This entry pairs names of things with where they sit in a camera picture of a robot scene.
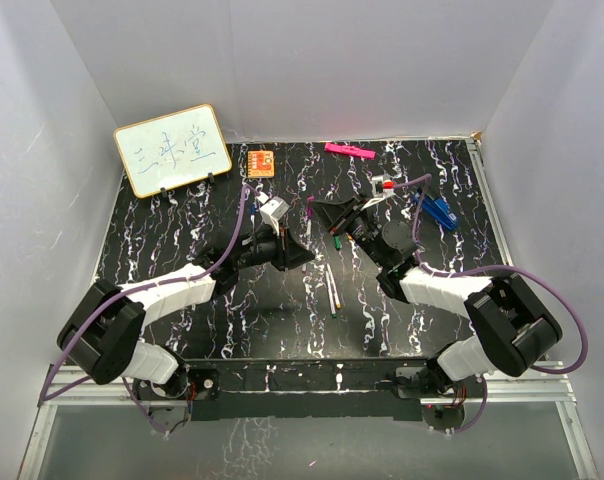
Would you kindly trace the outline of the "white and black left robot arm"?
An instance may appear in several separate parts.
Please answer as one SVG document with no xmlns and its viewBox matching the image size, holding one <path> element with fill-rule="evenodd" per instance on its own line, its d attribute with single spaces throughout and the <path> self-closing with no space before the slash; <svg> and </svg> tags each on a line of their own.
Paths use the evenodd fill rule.
<svg viewBox="0 0 604 480">
<path fill-rule="evenodd" d="M 172 313 L 225 295 L 245 268 L 270 264 L 284 272 L 315 259 L 284 227 L 276 234 L 261 226 L 239 235 L 228 257 L 224 251 L 217 239 L 194 261 L 148 281 L 148 289 L 142 288 L 142 282 L 117 286 L 95 281 L 58 334 L 58 347 L 64 350 L 94 311 L 108 303 L 83 329 L 68 357 L 98 385 L 125 376 L 153 383 L 168 399 L 179 398 L 189 383 L 184 361 L 166 347 L 142 341 L 144 329 Z"/>
</svg>

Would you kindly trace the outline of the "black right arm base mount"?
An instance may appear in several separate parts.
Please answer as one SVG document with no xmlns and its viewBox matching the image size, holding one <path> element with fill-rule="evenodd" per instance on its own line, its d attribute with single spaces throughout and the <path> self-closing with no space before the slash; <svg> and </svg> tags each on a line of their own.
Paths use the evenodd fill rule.
<svg viewBox="0 0 604 480">
<path fill-rule="evenodd" d="M 462 380 L 452 380 L 435 364 L 425 364 L 420 369 L 402 366 L 388 372 L 376 383 L 376 388 L 388 390 L 400 399 L 442 396 L 452 390 L 454 398 L 450 407 L 460 407 L 468 398 L 471 384 L 482 393 L 482 400 L 474 417 L 476 421 L 484 413 L 488 403 L 488 387 L 482 375 L 472 374 Z"/>
</svg>

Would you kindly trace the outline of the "white pen with yellow end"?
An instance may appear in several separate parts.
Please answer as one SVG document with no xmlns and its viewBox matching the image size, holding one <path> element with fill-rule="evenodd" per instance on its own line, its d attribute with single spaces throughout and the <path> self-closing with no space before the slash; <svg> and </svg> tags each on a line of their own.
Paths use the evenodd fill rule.
<svg viewBox="0 0 604 480">
<path fill-rule="evenodd" d="M 341 302 L 340 302 L 339 293 L 338 293 L 338 290 L 337 290 L 337 285 L 336 285 L 336 282 L 335 282 L 335 278 L 334 278 L 334 275 L 333 275 L 333 271 L 332 271 L 331 265 L 327 264 L 326 268 L 327 268 L 327 274 L 328 274 L 328 277 L 329 277 L 329 283 L 330 283 L 330 286 L 331 286 L 331 291 L 332 291 L 335 307 L 336 307 L 336 309 L 339 310 L 339 309 L 341 309 Z"/>
</svg>

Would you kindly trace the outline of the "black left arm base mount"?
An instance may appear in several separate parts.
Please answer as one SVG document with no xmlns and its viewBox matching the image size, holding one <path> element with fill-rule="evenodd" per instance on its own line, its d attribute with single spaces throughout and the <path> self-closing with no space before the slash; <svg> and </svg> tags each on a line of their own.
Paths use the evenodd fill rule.
<svg viewBox="0 0 604 480">
<path fill-rule="evenodd" d="M 134 396 L 151 416 L 166 425 L 173 419 L 214 421 L 219 419 L 220 373 L 212 368 L 179 370 L 168 385 L 134 380 Z"/>
</svg>

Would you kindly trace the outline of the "white pen with magenta end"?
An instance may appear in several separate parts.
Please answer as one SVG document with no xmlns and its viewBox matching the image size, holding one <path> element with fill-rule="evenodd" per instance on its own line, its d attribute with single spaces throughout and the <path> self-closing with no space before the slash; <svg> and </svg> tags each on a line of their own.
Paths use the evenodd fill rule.
<svg viewBox="0 0 604 480">
<path fill-rule="evenodd" d="M 307 220 L 306 220 L 306 231 L 305 231 L 305 235 L 304 235 L 304 246 L 307 250 L 310 248 L 311 230 L 312 230 L 312 220 L 309 216 L 309 217 L 307 217 Z M 301 271 L 303 274 L 306 275 L 307 270 L 308 270 L 308 262 L 305 262 L 302 265 Z"/>
</svg>

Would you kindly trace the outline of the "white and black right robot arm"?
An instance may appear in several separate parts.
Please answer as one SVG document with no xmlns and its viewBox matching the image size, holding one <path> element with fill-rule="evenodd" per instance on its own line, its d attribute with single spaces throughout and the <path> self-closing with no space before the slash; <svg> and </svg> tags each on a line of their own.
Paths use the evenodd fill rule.
<svg viewBox="0 0 604 480">
<path fill-rule="evenodd" d="M 387 297 L 462 316 L 474 329 L 473 336 L 429 358 L 411 386 L 448 397 L 475 375 L 519 377 L 562 339 L 559 323 L 521 275 L 429 274 L 418 265 L 411 227 L 379 224 L 367 201 L 356 195 L 342 202 L 313 200 L 310 207 L 329 234 L 349 235 L 377 265 L 376 280 Z"/>
</svg>

